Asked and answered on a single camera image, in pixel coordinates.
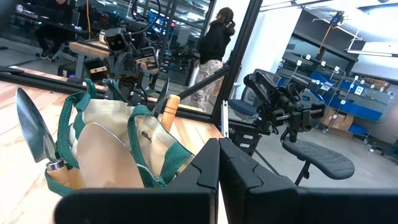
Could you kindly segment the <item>grey stool seat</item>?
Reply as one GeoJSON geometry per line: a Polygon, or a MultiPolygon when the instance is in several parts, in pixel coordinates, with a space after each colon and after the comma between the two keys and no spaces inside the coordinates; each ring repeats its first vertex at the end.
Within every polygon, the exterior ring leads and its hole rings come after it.
{"type": "Polygon", "coordinates": [[[296,139],[295,142],[291,142],[290,138],[291,135],[286,129],[280,137],[282,147],[297,159],[305,162],[295,185],[299,185],[303,178],[309,179],[311,165],[333,180],[344,180],[353,176],[355,166],[346,156],[309,141],[296,139]]]}

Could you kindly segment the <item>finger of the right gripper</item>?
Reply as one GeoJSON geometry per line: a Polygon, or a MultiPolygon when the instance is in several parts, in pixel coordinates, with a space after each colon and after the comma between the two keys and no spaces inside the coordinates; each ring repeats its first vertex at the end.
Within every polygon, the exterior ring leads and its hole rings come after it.
{"type": "Polygon", "coordinates": [[[297,132],[301,123],[301,112],[291,112],[289,119],[290,132],[297,132]]]}
{"type": "Polygon", "coordinates": [[[310,124],[310,116],[311,110],[303,110],[302,111],[302,130],[303,131],[310,131],[312,126],[310,124]]]}

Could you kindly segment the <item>ceiling light fixture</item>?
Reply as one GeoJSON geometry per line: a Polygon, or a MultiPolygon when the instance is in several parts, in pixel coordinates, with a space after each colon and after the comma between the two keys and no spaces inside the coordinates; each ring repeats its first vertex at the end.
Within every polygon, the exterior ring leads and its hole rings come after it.
{"type": "Polygon", "coordinates": [[[398,58],[398,42],[366,42],[362,50],[346,49],[346,52],[358,55],[398,58]]]}

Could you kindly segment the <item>grey office chair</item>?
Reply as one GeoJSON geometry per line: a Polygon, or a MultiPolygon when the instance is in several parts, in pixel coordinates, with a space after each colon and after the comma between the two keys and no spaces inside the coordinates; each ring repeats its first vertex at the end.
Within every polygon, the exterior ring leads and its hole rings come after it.
{"type": "Polygon", "coordinates": [[[254,115],[258,114],[257,108],[261,105],[261,103],[262,101],[255,94],[255,92],[247,86],[243,90],[240,99],[228,101],[229,106],[234,109],[235,112],[249,117],[253,117],[254,115]]]}

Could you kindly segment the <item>white metal bracket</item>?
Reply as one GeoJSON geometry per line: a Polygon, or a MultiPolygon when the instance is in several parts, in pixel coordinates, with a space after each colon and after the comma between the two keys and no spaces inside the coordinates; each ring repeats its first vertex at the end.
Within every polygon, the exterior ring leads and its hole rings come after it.
{"type": "Polygon", "coordinates": [[[229,138],[228,102],[222,101],[221,105],[221,132],[224,138],[229,138]]]}

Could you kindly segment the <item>person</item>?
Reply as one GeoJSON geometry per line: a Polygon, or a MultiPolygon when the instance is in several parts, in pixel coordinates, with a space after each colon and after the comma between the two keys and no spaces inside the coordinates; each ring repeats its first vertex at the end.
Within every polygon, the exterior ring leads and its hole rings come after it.
{"type": "MultiPolygon", "coordinates": [[[[48,0],[39,7],[41,7],[40,15],[47,16],[51,22],[63,25],[72,24],[73,8],[67,0],[48,0]]],[[[62,44],[75,40],[76,33],[51,24],[44,24],[35,31],[35,36],[42,49],[40,57],[52,60],[62,44]]]]}
{"type": "MultiPolygon", "coordinates": [[[[198,43],[199,71],[195,83],[200,83],[204,79],[214,75],[219,69],[223,68],[223,57],[226,47],[231,41],[231,36],[235,34],[235,22],[233,21],[234,12],[228,7],[220,9],[216,19],[210,23],[208,32],[198,43]]],[[[191,95],[190,106],[207,111],[209,98],[216,96],[220,92],[223,79],[219,78],[202,89],[191,95]]]]}

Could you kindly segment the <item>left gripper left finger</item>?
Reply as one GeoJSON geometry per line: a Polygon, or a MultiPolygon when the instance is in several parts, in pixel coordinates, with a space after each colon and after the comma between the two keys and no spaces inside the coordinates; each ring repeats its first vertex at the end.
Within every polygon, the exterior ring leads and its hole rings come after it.
{"type": "Polygon", "coordinates": [[[55,224],[217,224],[220,145],[209,139],[164,189],[85,189],[57,204],[55,224]]]}

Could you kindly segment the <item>narrow steel trowel wooden handle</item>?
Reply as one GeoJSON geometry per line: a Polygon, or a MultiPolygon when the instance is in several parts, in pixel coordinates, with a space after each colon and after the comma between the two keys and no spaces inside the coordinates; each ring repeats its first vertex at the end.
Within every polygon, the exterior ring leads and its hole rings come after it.
{"type": "Polygon", "coordinates": [[[21,87],[16,90],[16,110],[19,126],[35,163],[48,159],[46,174],[56,183],[71,187],[67,166],[55,155],[52,135],[40,111],[21,87]]]}

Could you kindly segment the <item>background wooden table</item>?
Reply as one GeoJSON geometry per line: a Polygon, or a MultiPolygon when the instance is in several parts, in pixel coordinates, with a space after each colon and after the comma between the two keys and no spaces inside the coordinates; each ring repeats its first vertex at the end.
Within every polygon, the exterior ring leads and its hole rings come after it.
{"type": "Polygon", "coordinates": [[[75,78],[84,77],[84,61],[87,57],[104,59],[111,55],[108,47],[98,40],[78,40],[69,43],[69,49],[77,54],[75,78]]]}

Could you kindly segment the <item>background computer monitors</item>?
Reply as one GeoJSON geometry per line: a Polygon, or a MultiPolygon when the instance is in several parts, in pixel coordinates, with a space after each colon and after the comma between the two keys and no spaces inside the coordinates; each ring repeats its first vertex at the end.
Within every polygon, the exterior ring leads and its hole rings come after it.
{"type": "Polygon", "coordinates": [[[152,24],[152,30],[158,34],[165,35],[167,31],[167,26],[169,23],[169,17],[165,17],[163,14],[158,15],[158,12],[154,9],[150,9],[147,15],[147,22],[152,24]]]}

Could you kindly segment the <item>black box white labels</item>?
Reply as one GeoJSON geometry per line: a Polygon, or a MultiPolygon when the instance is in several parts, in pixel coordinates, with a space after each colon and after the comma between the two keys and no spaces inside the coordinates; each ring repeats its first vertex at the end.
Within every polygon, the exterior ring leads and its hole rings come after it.
{"type": "Polygon", "coordinates": [[[232,130],[229,134],[231,141],[242,151],[252,157],[262,136],[258,133],[232,130]]]}

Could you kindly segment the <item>small wooden-handled garden tool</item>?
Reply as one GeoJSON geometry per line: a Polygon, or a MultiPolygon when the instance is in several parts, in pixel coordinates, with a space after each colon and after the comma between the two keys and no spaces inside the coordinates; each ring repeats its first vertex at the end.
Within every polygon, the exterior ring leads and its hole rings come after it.
{"type": "Polygon", "coordinates": [[[169,98],[166,102],[164,112],[161,117],[161,124],[165,128],[166,131],[170,131],[175,115],[178,110],[178,106],[180,103],[180,97],[177,95],[169,95],[169,98]]]}

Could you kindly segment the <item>canvas gardening bag green trim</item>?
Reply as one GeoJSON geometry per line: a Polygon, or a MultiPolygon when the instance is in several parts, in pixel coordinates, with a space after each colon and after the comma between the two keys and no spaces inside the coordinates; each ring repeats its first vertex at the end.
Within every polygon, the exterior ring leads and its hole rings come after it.
{"type": "Polygon", "coordinates": [[[145,105],[131,106],[116,82],[105,84],[111,98],[96,96],[93,82],[86,79],[87,90],[68,96],[58,121],[56,157],[66,163],[70,181],[60,183],[45,171],[47,186],[65,197],[79,189],[77,144],[83,128],[98,123],[114,134],[130,151],[147,188],[164,188],[191,163],[195,155],[180,144],[145,105]]]}

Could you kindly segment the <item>shelving with blue bins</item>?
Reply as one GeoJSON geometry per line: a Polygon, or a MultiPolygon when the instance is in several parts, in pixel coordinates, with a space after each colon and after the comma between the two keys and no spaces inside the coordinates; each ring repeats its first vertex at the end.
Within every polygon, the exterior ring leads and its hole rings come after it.
{"type": "Polygon", "coordinates": [[[318,94],[328,107],[354,118],[376,123],[381,118],[394,94],[384,87],[376,88],[364,76],[352,76],[338,66],[319,61],[311,55],[287,52],[277,73],[284,78],[298,75],[310,78],[318,85],[318,94]]]}

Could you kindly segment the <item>cardboard box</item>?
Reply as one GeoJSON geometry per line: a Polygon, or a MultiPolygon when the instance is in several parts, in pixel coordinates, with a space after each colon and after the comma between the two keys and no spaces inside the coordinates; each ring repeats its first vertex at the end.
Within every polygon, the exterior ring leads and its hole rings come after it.
{"type": "Polygon", "coordinates": [[[354,116],[352,114],[343,114],[340,111],[337,112],[332,108],[327,108],[325,110],[324,117],[321,120],[321,124],[326,127],[348,131],[353,124],[353,121],[354,116]]]}

